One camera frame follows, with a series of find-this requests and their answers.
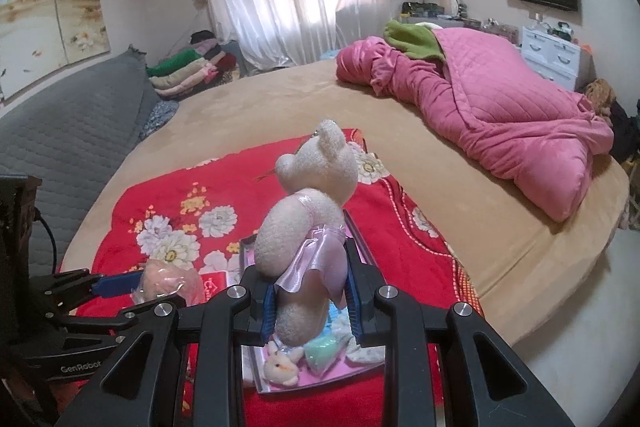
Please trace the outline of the white floral scrunchie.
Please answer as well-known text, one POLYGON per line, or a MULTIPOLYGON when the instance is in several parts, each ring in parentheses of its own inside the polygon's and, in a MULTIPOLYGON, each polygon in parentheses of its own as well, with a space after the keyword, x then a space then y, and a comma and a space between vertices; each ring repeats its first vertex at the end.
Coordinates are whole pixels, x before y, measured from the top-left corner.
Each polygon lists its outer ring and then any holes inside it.
POLYGON ((329 325, 331 335, 337 340, 341 356, 350 366, 370 366, 381 364, 385 360, 384 347, 363 348, 352 333, 348 310, 330 308, 329 325))

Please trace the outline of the green cloth on comforter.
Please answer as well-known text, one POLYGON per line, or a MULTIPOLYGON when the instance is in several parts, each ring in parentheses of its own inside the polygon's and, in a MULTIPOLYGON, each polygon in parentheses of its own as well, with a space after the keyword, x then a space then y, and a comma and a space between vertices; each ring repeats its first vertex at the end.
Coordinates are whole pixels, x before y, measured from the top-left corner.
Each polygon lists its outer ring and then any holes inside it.
POLYGON ((384 40, 413 60, 445 62, 445 54, 430 28, 390 20, 383 31, 384 40))

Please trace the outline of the peach puff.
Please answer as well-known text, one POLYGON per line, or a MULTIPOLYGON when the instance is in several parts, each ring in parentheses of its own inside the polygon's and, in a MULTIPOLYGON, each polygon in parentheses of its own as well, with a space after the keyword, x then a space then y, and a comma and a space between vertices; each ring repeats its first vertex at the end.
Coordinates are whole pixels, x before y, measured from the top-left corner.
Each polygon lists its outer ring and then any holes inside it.
POLYGON ((204 303, 204 285, 198 271, 166 261, 151 259, 146 262, 140 282, 131 294, 132 301, 140 305, 173 295, 183 298, 188 306, 204 303))

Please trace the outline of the floral wall painting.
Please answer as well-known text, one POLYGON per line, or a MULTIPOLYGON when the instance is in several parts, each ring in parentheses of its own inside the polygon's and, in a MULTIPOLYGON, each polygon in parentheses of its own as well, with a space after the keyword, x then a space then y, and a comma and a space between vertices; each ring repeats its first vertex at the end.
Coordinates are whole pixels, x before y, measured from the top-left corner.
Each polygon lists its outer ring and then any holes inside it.
POLYGON ((1 98, 111 51, 101 0, 1 0, 1 98))

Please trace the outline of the beige bear plush pink dress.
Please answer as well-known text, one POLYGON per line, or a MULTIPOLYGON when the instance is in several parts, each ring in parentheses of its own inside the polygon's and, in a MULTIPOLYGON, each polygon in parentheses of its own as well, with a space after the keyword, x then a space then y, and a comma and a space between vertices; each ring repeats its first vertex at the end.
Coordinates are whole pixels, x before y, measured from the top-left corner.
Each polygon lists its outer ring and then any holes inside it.
POLYGON ((320 335, 329 306, 345 306, 343 207, 358 185, 358 165, 343 130, 327 119, 295 153, 277 159, 274 173, 285 196, 262 221, 254 262, 276 280, 274 333, 298 347, 320 335))

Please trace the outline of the dark clothes pile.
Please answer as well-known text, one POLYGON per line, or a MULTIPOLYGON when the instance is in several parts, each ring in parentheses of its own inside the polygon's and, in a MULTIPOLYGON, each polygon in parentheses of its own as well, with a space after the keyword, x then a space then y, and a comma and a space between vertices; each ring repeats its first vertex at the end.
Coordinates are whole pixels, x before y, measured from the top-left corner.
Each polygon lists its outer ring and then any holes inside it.
POLYGON ((611 85, 599 78, 590 82, 585 91, 594 113, 613 130, 614 143, 611 156, 623 164, 639 152, 639 118, 627 115, 611 85))

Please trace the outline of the white bunny plush purple dress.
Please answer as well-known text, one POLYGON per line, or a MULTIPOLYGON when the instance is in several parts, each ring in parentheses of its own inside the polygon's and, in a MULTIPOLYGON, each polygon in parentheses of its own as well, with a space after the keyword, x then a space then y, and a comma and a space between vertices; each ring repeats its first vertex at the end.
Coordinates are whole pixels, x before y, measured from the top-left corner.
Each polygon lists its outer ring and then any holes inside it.
POLYGON ((279 387, 295 387, 299 382, 298 363, 304 356, 303 347, 282 350, 274 340, 267 345, 268 357, 262 367, 266 381, 279 387))

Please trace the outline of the stack of folded clothes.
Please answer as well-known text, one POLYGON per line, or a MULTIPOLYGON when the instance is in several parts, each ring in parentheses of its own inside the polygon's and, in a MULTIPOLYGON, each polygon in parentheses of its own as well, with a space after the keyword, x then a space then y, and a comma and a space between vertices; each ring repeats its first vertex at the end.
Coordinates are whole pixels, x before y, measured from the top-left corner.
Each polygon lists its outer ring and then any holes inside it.
POLYGON ((236 54, 213 31, 201 30, 182 50, 148 67, 146 75, 161 98, 179 101, 240 78, 241 67, 236 54))

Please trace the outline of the green puff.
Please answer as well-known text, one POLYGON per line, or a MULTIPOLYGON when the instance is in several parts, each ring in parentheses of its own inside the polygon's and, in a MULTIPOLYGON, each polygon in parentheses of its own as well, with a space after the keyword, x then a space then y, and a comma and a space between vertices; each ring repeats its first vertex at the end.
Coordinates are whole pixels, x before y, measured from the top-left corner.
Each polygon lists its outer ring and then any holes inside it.
POLYGON ((326 334, 305 343, 304 357, 309 372, 314 376, 323 376, 336 363, 349 337, 349 334, 326 334))

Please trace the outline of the pink quilted comforter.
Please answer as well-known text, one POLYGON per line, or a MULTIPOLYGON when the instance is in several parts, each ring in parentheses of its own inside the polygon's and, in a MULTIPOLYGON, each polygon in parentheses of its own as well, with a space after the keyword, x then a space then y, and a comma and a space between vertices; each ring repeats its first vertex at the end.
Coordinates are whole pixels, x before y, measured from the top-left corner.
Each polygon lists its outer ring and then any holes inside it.
POLYGON ((611 150, 612 129, 585 95, 536 74, 505 38, 431 31, 445 62, 413 60, 372 36, 337 53, 338 80, 416 106, 442 139, 565 221, 586 196, 593 159, 611 150))

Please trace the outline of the white drawer cabinet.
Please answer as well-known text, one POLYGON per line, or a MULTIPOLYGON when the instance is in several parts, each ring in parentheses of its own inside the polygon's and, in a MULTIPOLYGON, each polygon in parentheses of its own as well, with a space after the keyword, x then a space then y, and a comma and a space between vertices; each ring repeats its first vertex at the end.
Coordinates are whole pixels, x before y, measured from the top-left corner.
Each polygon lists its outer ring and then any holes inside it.
POLYGON ((576 91, 588 72, 588 54, 577 44, 522 28, 521 57, 539 76, 558 86, 576 91))

